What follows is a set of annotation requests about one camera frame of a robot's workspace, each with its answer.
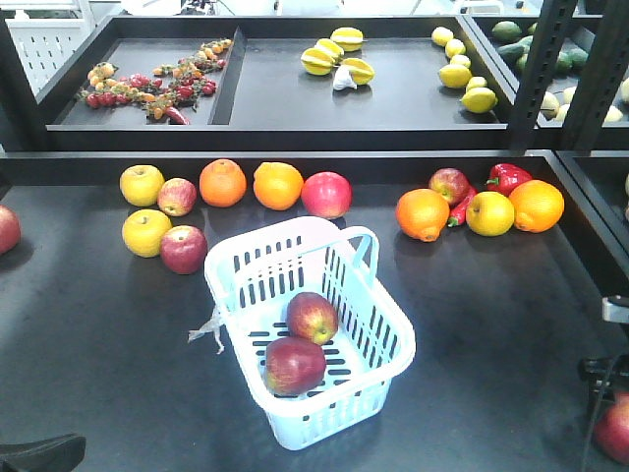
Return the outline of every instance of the red apple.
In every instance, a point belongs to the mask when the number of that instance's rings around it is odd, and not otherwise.
[[[304,182],[302,202],[313,216],[339,218],[350,209],[352,186],[335,172],[318,172]]]
[[[0,254],[13,249],[21,237],[22,229],[18,216],[9,207],[0,205]]]
[[[312,390],[325,375],[325,355],[318,344],[286,336],[266,346],[264,379],[278,395],[300,395]]]
[[[157,194],[159,209],[170,216],[183,216],[190,213],[196,201],[195,184],[179,177],[164,182]]]
[[[441,194],[453,207],[465,199],[470,190],[470,182],[459,169],[443,167],[432,174],[429,188]]]
[[[161,238],[159,255],[173,272],[182,275],[193,273],[205,260],[207,240],[203,232],[194,226],[175,226]]]
[[[612,459],[629,465],[629,392],[616,392],[615,403],[594,426],[594,440]]]
[[[325,297],[300,292],[288,303],[286,325],[292,335],[322,346],[338,331],[338,314]]]

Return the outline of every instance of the apple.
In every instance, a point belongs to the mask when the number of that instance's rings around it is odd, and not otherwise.
[[[159,255],[173,272],[182,275],[200,269],[207,255],[207,240],[195,226],[175,226],[164,234],[159,246]]]
[[[504,195],[487,190],[474,195],[465,219],[470,229],[481,236],[500,236],[513,226],[515,208]]]
[[[612,459],[629,465],[629,392],[614,393],[615,403],[594,426],[597,445]]]
[[[136,207],[155,205],[162,185],[164,176],[154,165],[132,165],[120,176],[120,191],[123,197]]]
[[[136,256],[154,258],[159,255],[161,238],[172,227],[170,218],[158,209],[139,209],[122,225],[122,239]]]
[[[318,344],[286,336],[266,346],[264,380],[278,395],[300,395],[312,390],[325,375],[325,355]]]
[[[352,186],[336,172],[318,172],[304,182],[302,203],[313,216],[339,218],[350,209]]]
[[[157,206],[169,216],[183,216],[190,213],[196,201],[195,184],[179,177],[164,182],[157,194]]]
[[[470,182],[463,172],[443,167],[432,174],[429,188],[440,194],[453,207],[460,203],[470,190]]]
[[[300,292],[288,302],[286,325],[291,335],[323,345],[338,331],[338,314],[325,297]]]
[[[13,249],[22,238],[20,220],[8,206],[0,205],[0,255]]]

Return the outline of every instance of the black object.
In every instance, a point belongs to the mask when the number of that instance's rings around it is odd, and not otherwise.
[[[587,15],[600,15],[607,5],[607,0],[584,0]]]
[[[601,389],[602,402],[611,404],[614,402],[613,387],[629,385],[629,354],[618,356],[617,359],[611,357],[582,359],[577,370],[579,378],[588,383],[588,414],[592,414]],[[603,381],[605,377],[608,377],[607,382]]]
[[[0,472],[69,472],[86,455],[86,438],[70,433],[38,442],[0,444]]]

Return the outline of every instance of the fruit pile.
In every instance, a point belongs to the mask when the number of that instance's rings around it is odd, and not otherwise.
[[[139,164],[120,176],[120,191],[135,207],[124,222],[125,246],[141,258],[160,256],[175,273],[190,274],[201,267],[207,254],[203,232],[190,225],[173,226],[169,216],[190,213],[197,202],[197,187],[189,180],[175,177],[164,180],[154,165]],[[157,205],[159,209],[147,208]]]
[[[332,87],[335,90],[357,89],[375,76],[375,70],[358,57],[344,58],[346,52],[358,51],[364,42],[363,32],[356,28],[335,29],[330,38],[319,39],[301,56],[302,65],[309,74],[326,76],[337,68]]]
[[[174,272],[189,274],[201,267],[207,241],[194,226],[173,227],[170,217],[190,213],[198,196],[212,207],[231,207],[246,194],[248,181],[238,163],[223,158],[202,169],[199,191],[194,183],[180,177],[164,180],[157,167],[147,164],[127,168],[119,186],[129,204],[143,207],[123,224],[127,248],[142,258],[161,256]],[[342,175],[322,171],[305,181],[295,167],[284,162],[261,163],[254,173],[253,190],[267,208],[285,210],[301,198],[309,214],[327,219],[341,217],[352,203],[352,186]]]
[[[449,89],[465,89],[461,97],[463,106],[472,113],[488,113],[498,103],[495,92],[487,86],[487,80],[473,76],[472,61],[466,56],[467,49],[454,33],[445,27],[432,31],[434,44],[444,48],[449,63],[439,69],[439,79]]]
[[[192,106],[196,109],[202,96],[216,92],[216,82],[205,74],[222,70],[227,62],[218,54],[231,46],[231,39],[220,39],[200,46],[194,55],[179,59],[176,65],[162,64],[153,69],[156,78],[135,73],[130,77],[115,79],[118,67],[109,63],[96,64],[88,73],[89,86],[76,95],[90,108],[114,107],[137,104],[152,122],[166,118],[170,123],[188,125],[190,120],[180,108]]]
[[[461,170],[440,168],[431,175],[427,187],[400,197],[395,217],[406,235],[432,242],[446,226],[465,222],[481,236],[499,236],[512,226],[539,233],[551,228],[563,214],[561,192],[516,165],[494,165],[485,187],[478,192]]]
[[[286,307],[289,335],[266,346],[264,381],[279,396],[297,396],[321,384],[326,362],[322,345],[338,331],[336,309],[315,292],[300,292]]]

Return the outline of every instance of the white rack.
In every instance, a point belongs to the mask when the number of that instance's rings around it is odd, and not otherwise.
[[[0,0],[0,8],[17,12],[7,26],[33,93],[48,83],[95,28],[88,0]],[[42,10],[75,12],[77,18],[35,19],[24,14]]]

